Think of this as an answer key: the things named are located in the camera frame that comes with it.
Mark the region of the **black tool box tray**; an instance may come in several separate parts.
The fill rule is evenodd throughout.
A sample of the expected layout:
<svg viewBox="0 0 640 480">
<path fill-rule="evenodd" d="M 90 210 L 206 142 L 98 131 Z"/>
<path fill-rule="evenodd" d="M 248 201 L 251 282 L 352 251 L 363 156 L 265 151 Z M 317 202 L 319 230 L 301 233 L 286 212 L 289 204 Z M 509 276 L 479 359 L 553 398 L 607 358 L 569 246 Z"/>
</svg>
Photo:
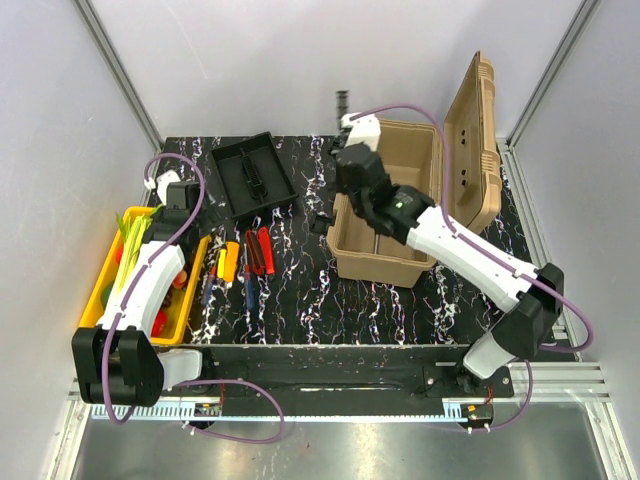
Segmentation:
<svg viewBox="0 0 640 480">
<path fill-rule="evenodd" d="M 234 221 L 244 221 L 297 198 L 270 132 L 217 147 L 213 166 Z"/>
</svg>

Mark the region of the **red handled pliers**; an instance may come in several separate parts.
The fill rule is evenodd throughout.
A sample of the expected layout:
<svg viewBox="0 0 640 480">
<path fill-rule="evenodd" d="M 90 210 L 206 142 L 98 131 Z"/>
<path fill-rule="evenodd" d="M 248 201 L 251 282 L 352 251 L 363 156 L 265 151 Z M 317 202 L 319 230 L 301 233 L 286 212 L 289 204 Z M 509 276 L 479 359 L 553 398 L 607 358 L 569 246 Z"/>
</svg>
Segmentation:
<svg viewBox="0 0 640 480">
<path fill-rule="evenodd" d="M 245 232 L 245 242 L 249 252 L 249 262 L 252 270 L 257 276 L 265 274 L 265 260 L 261 245 L 256 233 L 253 230 Z"/>
</svg>

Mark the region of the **tan plastic tool box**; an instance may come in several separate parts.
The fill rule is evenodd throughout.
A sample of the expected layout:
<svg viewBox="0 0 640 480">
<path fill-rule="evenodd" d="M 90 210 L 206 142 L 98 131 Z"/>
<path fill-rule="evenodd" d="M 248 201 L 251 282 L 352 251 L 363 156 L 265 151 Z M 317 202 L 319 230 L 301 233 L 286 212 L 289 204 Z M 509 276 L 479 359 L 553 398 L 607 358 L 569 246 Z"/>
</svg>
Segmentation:
<svg viewBox="0 0 640 480">
<path fill-rule="evenodd" d="M 448 196 L 448 213 L 479 234 L 501 210 L 502 177 L 495 144 L 495 74 L 491 62 L 476 52 L 439 133 L 431 122 L 381 119 L 377 147 L 386 172 L 400 185 L 411 185 L 435 201 Z M 334 201 L 335 222 L 327 245 L 342 279 L 412 288 L 434 258 L 392 238 L 380 240 L 373 254 L 374 231 L 353 212 L 348 198 Z"/>
</svg>

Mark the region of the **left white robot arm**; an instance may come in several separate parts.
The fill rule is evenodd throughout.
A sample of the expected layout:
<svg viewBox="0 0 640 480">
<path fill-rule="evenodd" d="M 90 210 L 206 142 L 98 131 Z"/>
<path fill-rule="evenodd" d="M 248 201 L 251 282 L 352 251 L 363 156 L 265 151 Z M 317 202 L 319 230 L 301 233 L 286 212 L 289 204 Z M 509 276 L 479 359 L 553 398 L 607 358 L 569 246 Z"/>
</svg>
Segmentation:
<svg viewBox="0 0 640 480">
<path fill-rule="evenodd" d="M 88 404 L 150 407 L 184 384 L 213 390 L 217 372 L 198 349 L 179 347 L 200 277 L 208 218 L 205 187 L 170 183 L 157 209 L 124 216 L 71 348 L 79 392 Z"/>
</svg>

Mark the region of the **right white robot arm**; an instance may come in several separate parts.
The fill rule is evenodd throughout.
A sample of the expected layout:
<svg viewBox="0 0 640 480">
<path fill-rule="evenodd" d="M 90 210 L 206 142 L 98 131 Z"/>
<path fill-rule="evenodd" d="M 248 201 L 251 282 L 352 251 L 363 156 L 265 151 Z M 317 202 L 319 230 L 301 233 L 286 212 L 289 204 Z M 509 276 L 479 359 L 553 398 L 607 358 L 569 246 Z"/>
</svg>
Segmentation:
<svg viewBox="0 0 640 480">
<path fill-rule="evenodd" d="M 364 143 L 331 151 L 336 190 L 377 234 L 435 258 L 471 282 L 502 311 L 501 319 L 466 351 L 454 373 L 469 396 L 486 389 L 498 369 L 535 357 L 562 312 L 564 274 L 497 249 L 410 185 L 394 183 L 380 155 Z"/>
</svg>

